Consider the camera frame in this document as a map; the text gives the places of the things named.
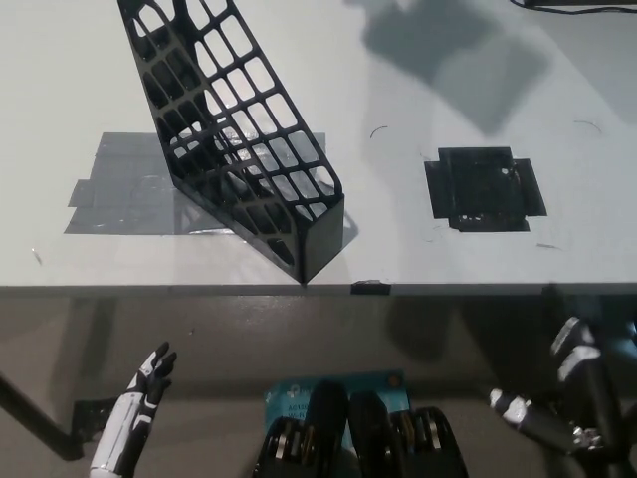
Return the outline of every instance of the robotic finger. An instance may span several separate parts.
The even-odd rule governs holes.
[[[132,478],[177,354],[164,343],[142,364],[110,414],[91,464],[91,478]]]
[[[497,388],[490,396],[491,408],[514,430],[547,448],[564,454],[579,449],[575,427],[532,401]]]

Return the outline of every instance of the white table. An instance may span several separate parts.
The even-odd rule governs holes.
[[[635,292],[635,18],[353,1],[237,1],[346,195],[348,244],[306,289],[234,235],[64,234],[102,134],[152,119],[114,0],[4,2],[2,293]],[[425,158],[498,145],[531,159],[548,215],[499,234],[434,219]]]

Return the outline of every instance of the table leg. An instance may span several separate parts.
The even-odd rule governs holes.
[[[65,461],[84,456],[82,443],[65,433],[42,410],[0,375],[0,408]]]

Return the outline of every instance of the black plastic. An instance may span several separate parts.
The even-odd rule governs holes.
[[[529,231],[527,216],[546,208],[529,159],[513,159],[508,147],[439,149],[425,162],[436,219],[461,232]]]
[[[405,455],[405,478],[469,477],[454,432],[441,410],[425,407],[389,416]]]
[[[332,476],[346,422],[347,392],[339,383],[322,381],[304,421],[281,416],[271,425],[253,478]]]
[[[344,195],[234,1],[213,13],[172,0],[173,18],[154,0],[117,1],[175,186],[307,282],[342,247]]]
[[[352,296],[388,296],[391,294],[391,285],[380,281],[354,282],[349,289]]]
[[[349,431],[363,478],[402,478],[403,454],[387,407],[374,391],[354,393],[349,401]]]
[[[600,5],[635,5],[635,0],[524,0],[525,5],[532,7],[583,7]]]

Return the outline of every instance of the gray floor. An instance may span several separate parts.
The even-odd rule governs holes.
[[[434,299],[3,300],[0,363],[66,425],[74,400],[121,392],[148,351],[170,340],[174,386],[138,478],[247,478],[264,434],[261,394],[276,380],[389,368],[405,371],[415,405],[448,413],[472,477],[578,476],[477,398],[496,380],[530,389],[547,380],[528,370],[541,349],[535,322],[478,302],[483,312],[468,318]],[[80,478],[90,460],[60,461],[0,412],[0,464],[4,476]]]

